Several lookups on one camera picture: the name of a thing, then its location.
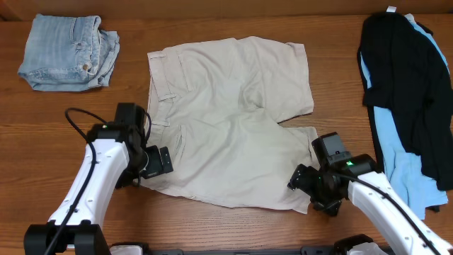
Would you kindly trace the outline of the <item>beige khaki shorts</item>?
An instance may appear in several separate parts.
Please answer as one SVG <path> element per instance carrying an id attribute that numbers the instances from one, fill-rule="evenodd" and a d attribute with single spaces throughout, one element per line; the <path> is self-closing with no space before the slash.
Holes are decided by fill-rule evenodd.
<path id="1" fill-rule="evenodd" d="M 314 110 L 303 44 L 228 38 L 147 58 L 148 143 L 169 150 L 173 171 L 144 187 L 228 208 L 307 212 L 310 197 L 287 184 L 298 165 L 318 164 L 318 134 L 282 126 Z"/>

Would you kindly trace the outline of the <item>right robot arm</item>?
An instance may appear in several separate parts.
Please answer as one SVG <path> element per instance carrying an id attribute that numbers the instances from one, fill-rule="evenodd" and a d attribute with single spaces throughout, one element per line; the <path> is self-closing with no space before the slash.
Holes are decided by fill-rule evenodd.
<path id="1" fill-rule="evenodd" d="M 352 156 L 335 132 L 320 136 L 311 144 L 320 168 L 298 165 L 288 188 L 305 192 L 315 210 L 330 216 L 338 214 L 343 200 L 349 200 L 389 245 L 388 249 L 381 248 L 361 234 L 336 242 L 334 254 L 452 253 L 452 245 L 435 234 L 402 201 L 370 155 Z"/>

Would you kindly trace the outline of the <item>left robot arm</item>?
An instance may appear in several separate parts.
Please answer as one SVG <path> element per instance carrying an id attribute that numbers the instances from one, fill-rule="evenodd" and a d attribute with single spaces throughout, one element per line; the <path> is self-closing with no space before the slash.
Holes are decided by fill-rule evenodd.
<path id="1" fill-rule="evenodd" d="M 150 254 L 147 243 L 108 245 L 102 226 L 113 191 L 139 186 L 173 171 L 167 147 L 147 146 L 151 134 L 149 114 L 135 103 L 119 103 L 115 119 L 99 122 L 81 133 L 86 141 L 83 163 L 65 199 L 44 225 L 27 229 L 23 246 L 27 255 Z"/>

